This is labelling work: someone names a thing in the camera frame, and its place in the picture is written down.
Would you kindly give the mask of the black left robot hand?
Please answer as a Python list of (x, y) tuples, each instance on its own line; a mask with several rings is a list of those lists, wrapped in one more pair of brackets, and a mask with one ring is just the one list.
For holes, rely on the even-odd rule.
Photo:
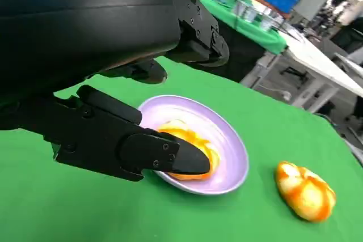
[(160, 56), (213, 67), (229, 49), (199, 0), (1, 0), (1, 129), (40, 134), (55, 161), (125, 180), (205, 174), (203, 150), (142, 128), (139, 110), (84, 84), (160, 83)]

